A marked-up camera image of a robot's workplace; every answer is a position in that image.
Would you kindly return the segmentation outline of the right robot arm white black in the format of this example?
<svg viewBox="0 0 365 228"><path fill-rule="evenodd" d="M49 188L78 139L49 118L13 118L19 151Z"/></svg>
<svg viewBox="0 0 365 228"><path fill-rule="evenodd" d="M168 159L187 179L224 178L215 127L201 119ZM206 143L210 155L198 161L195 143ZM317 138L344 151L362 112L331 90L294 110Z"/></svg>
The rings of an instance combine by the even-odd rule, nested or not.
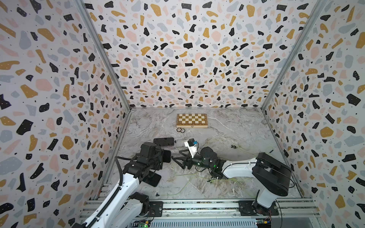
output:
<svg viewBox="0 0 365 228"><path fill-rule="evenodd" d="M291 169L284 163L266 153L259 153L256 158L244 161L228 161L220 158L210 147L204 147L195 155L180 151L180 157L172 157L182 169L193 167L207 170L213 179L228 180L237 177L256 178L262 190L256 194L255 200L239 202L242 216L279 215L276 200L288 196L291 180Z"/></svg>

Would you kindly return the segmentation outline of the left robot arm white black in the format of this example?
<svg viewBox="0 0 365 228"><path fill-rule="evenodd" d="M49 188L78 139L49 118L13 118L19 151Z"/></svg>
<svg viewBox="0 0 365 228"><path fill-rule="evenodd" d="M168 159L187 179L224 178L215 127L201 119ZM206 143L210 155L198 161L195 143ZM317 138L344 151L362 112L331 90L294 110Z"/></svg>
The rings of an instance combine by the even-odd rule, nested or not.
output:
<svg viewBox="0 0 365 228"><path fill-rule="evenodd" d="M127 228L132 221L139 222L154 217L156 213L150 208L149 196L136 192L138 186L145 182L157 186L161 176L156 171L163 168L164 163L171 162L171 151L165 150L153 142L141 145L139 153L124 167L116 156L115 162L119 172L119 181L102 204L82 224L75 223L74 228Z"/></svg>

